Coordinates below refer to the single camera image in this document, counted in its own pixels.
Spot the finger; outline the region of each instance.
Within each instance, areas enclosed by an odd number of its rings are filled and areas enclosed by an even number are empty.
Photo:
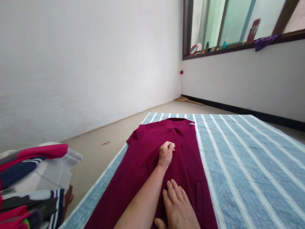
[[[173,185],[171,184],[170,181],[167,181],[166,184],[167,184],[168,196],[169,196],[171,202],[172,203],[178,202],[178,198],[177,198],[176,192],[173,188]]]
[[[165,209],[168,211],[173,206],[173,204],[165,189],[163,189],[163,200],[164,200]]]
[[[170,144],[170,146],[169,146],[169,150],[171,151],[171,152],[173,152],[174,151],[174,148],[175,148],[175,143],[172,143],[172,144]]]
[[[163,143],[163,145],[161,147],[164,147],[164,148],[167,148],[168,149],[168,146],[171,144],[171,142],[169,141],[166,141]]]
[[[171,184],[176,192],[178,200],[180,200],[180,201],[183,200],[181,189],[178,187],[178,185],[177,185],[176,181],[174,181],[174,179],[171,180]]]
[[[181,193],[182,193],[182,196],[183,196],[183,199],[185,200],[185,202],[190,203],[190,201],[189,201],[189,199],[187,197],[187,194],[185,193],[184,189],[181,186],[179,186],[179,188],[181,190]]]
[[[154,223],[158,229],[167,229],[164,221],[159,218],[155,218]]]

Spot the window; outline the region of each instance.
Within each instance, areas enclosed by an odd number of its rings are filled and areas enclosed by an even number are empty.
[[[305,38],[305,0],[184,0],[183,60],[253,48],[275,34],[273,43]]]

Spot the hand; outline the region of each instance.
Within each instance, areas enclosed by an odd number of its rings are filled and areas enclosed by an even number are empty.
[[[164,142],[164,144],[160,146],[159,149],[158,165],[167,169],[172,161],[173,151],[175,151],[175,143]]]
[[[200,229],[196,214],[182,187],[172,179],[167,182],[168,192],[163,190],[163,199],[166,209],[169,229]],[[158,229],[166,229],[163,220],[155,219]]]

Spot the white stripe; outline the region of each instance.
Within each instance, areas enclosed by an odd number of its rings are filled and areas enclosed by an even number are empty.
[[[220,151],[219,151],[217,143],[216,143],[216,141],[214,139],[214,136],[213,136],[213,134],[212,134],[212,132],[211,132],[211,130],[210,130],[210,128],[209,128],[205,118],[204,118],[204,116],[201,115],[201,117],[202,117],[202,120],[204,122],[204,125],[206,126],[206,130],[207,130],[207,132],[209,134],[211,142],[213,144],[213,147],[214,147],[217,159],[219,161],[219,164],[221,166],[221,169],[222,169],[223,173],[225,174],[225,177],[227,179],[227,182],[228,182],[228,185],[230,187],[230,190],[231,190],[231,192],[232,192],[232,194],[233,194],[233,196],[234,196],[234,198],[236,200],[236,203],[237,203],[237,205],[239,207],[239,210],[241,211],[241,214],[242,214],[242,216],[243,216],[243,218],[245,220],[245,223],[247,224],[248,228],[256,228],[254,223],[252,222],[252,219],[249,216],[249,213],[248,213],[248,211],[247,211],[247,209],[246,209],[246,207],[245,207],[245,205],[244,205],[244,203],[243,203],[243,201],[242,201],[238,191],[237,191],[237,188],[235,187],[235,184],[234,184],[234,182],[233,182],[233,180],[232,180],[232,178],[231,178],[231,176],[230,176],[230,174],[229,174],[229,172],[227,170],[227,167],[226,167],[225,163],[223,162],[222,156],[220,154]]]
[[[194,122],[195,122],[195,129],[196,129],[197,142],[198,142],[198,146],[199,146],[201,162],[203,164],[203,169],[204,169],[204,172],[205,172],[206,177],[207,177],[207,182],[208,182],[210,195],[211,195],[211,199],[212,199],[212,203],[213,203],[213,207],[214,207],[214,211],[215,211],[217,225],[220,229],[226,229],[227,227],[226,227],[226,224],[225,224],[225,221],[224,221],[224,218],[223,218],[223,215],[222,215],[222,211],[221,211],[221,208],[220,208],[217,196],[216,196],[216,192],[215,192],[214,184],[213,184],[212,177],[211,177],[211,174],[210,174],[210,170],[209,170],[209,167],[207,165],[206,156],[204,155],[202,140],[201,140],[200,132],[198,130],[198,125],[197,125],[196,118],[195,118],[194,114],[193,114],[193,118],[194,118]]]
[[[164,113],[162,113],[162,114],[161,114],[161,117],[160,117],[159,121],[161,121],[161,120],[162,120],[162,118],[163,118],[163,115],[164,115]]]
[[[292,143],[295,147],[297,147],[299,150],[301,150],[303,153],[305,153],[305,147],[301,146],[300,143],[298,141],[296,141],[294,138],[292,138],[292,137],[288,136],[287,134],[281,132],[280,130],[274,128],[273,126],[268,125],[267,123],[263,122],[262,120],[256,118],[253,115],[250,115],[250,117],[253,118],[254,120],[256,120],[257,122],[259,122],[260,124],[262,124],[263,126],[267,127],[272,132],[282,136],[283,138],[288,140],[290,143]]]
[[[279,144],[278,142],[276,142],[275,140],[273,140],[271,137],[269,137],[267,134],[261,132],[256,126],[252,125],[247,119],[245,119],[242,115],[239,115],[248,125],[250,125],[252,128],[254,128],[258,133],[260,133],[261,135],[265,136],[269,141],[271,141],[273,144],[275,144],[277,146],[277,148],[282,151],[287,157],[289,157],[291,160],[293,160],[295,163],[298,164],[298,166],[300,166],[302,169],[305,170],[305,165],[298,160],[297,158],[295,158],[294,156],[292,156],[284,147],[281,146],[281,144]]]
[[[232,120],[235,121],[235,123],[245,132],[247,133],[252,139],[253,141],[255,141],[256,144],[258,144],[266,153],[267,155],[275,162],[277,163],[277,165],[294,181],[294,183],[296,183],[296,185],[298,185],[303,192],[305,192],[305,186],[303,185],[303,183],[301,181],[299,181],[299,179],[297,177],[295,177],[295,175],[293,175],[293,173],[287,169],[287,167],[285,165],[282,164],[282,162],[280,162],[260,141],[258,141],[250,132],[248,132],[242,125],[240,125],[238,123],[238,121],[236,121],[230,114],[228,115]]]
[[[58,219],[58,209],[59,209],[59,190],[56,190],[56,197],[58,197],[57,202],[56,202],[56,209],[57,211],[55,212],[55,220],[54,220],[54,225],[53,228],[56,228],[57,224],[57,219]]]
[[[152,117],[152,119],[149,121],[149,123],[152,123],[153,122],[153,119],[156,117],[157,113],[155,113]]]
[[[57,190],[54,191],[54,196],[53,196],[53,198],[56,198],[56,197],[57,197]],[[54,213],[54,214],[51,215],[50,223],[49,223],[48,229],[54,229],[54,228],[55,228],[54,225],[53,225],[53,219],[54,219],[56,213]]]
[[[22,161],[22,162],[31,162],[31,163],[36,163],[36,164],[39,164],[40,162],[38,162],[38,161],[27,161],[27,160],[25,160],[25,161]]]
[[[89,191],[86,193],[86,195],[82,198],[82,200],[79,202],[79,204],[76,206],[76,208],[72,211],[72,213],[69,215],[69,217],[62,223],[62,225],[60,225],[60,229],[63,228],[64,226],[66,226],[66,224],[68,223],[68,221],[71,219],[71,217],[74,215],[74,213],[81,207],[81,205],[84,203],[84,201],[87,199],[88,195],[90,195],[90,193],[93,191],[93,189],[96,187],[96,185],[100,182],[100,180],[103,178],[103,176],[105,175],[105,173],[108,171],[108,169],[112,166],[112,164],[114,163],[115,159],[120,155],[120,153],[122,152],[122,150],[125,148],[125,146],[127,145],[127,143],[125,143],[125,145],[121,148],[121,150],[116,154],[116,156],[112,159],[112,161],[110,162],[110,164],[107,166],[107,168],[104,170],[104,172],[102,173],[102,175],[97,179],[97,181],[94,183],[94,185],[92,185],[92,187],[89,189]],[[86,226],[86,223],[88,222],[88,220],[86,220],[86,222],[84,223],[84,225],[81,227],[82,229]]]
[[[54,214],[51,215],[50,223],[49,223],[49,225],[48,225],[48,229],[53,229],[52,223],[51,223],[51,222],[53,222],[53,218],[54,218]]]
[[[36,158],[36,159],[26,159],[24,161],[38,161],[39,163],[42,162],[42,159]]]
[[[248,170],[245,168],[245,166],[243,165],[241,159],[239,158],[238,154],[236,153],[234,147],[232,146],[232,144],[230,143],[230,141],[228,140],[228,138],[226,137],[225,133],[222,131],[222,129],[220,128],[220,126],[218,125],[218,123],[216,122],[216,120],[214,119],[214,117],[212,115],[210,115],[211,118],[213,119],[217,129],[219,130],[219,132],[221,133],[223,139],[225,140],[226,144],[228,145],[230,151],[232,152],[236,162],[238,163],[240,169],[242,170],[242,172],[244,173],[244,175],[247,177],[247,180],[249,181],[249,183],[251,184],[252,188],[254,189],[256,195],[258,196],[258,198],[260,199],[261,203],[264,205],[266,211],[268,212],[270,218],[274,221],[274,223],[276,224],[276,226],[278,228],[285,228],[285,226],[283,225],[283,223],[281,222],[281,220],[278,218],[277,214],[275,213],[275,211],[273,210],[273,208],[271,207],[270,203],[267,201],[266,197],[264,196],[264,194],[262,193],[262,191],[259,189],[259,187],[256,185],[256,182],[254,181],[254,179],[251,177],[250,173],[248,172]]]
[[[145,122],[145,120],[147,119],[147,117],[149,116],[149,114],[150,114],[150,112],[148,113],[148,115],[146,115],[145,119],[141,122],[141,124]]]
[[[270,180],[270,182],[277,188],[277,190],[282,194],[282,196],[286,199],[287,203],[292,207],[292,209],[302,218],[305,219],[305,213],[303,210],[297,205],[294,199],[286,192],[286,190],[278,183],[278,181],[269,173],[269,171],[263,166],[263,164],[259,161],[256,155],[252,152],[249,146],[244,142],[244,140],[233,130],[233,128],[227,123],[227,121],[221,116],[221,119],[225,122],[227,127],[231,130],[231,132],[235,135],[235,137],[239,140],[239,142],[244,146],[246,151],[255,161],[257,166],[261,169],[261,171],[265,174],[265,176]]]

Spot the maroon shirt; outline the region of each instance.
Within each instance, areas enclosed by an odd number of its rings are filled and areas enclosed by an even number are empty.
[[[167,223],[162,190],[174,179],[186,192],[201,228],[218,228],[199,153],[194,122],[169,118],[140,125],[129,137],[127,152],[91,215],[85,229],[113,228],[157,166],[159,148],[175,143],[172,162],[162,183],[155,218]]]

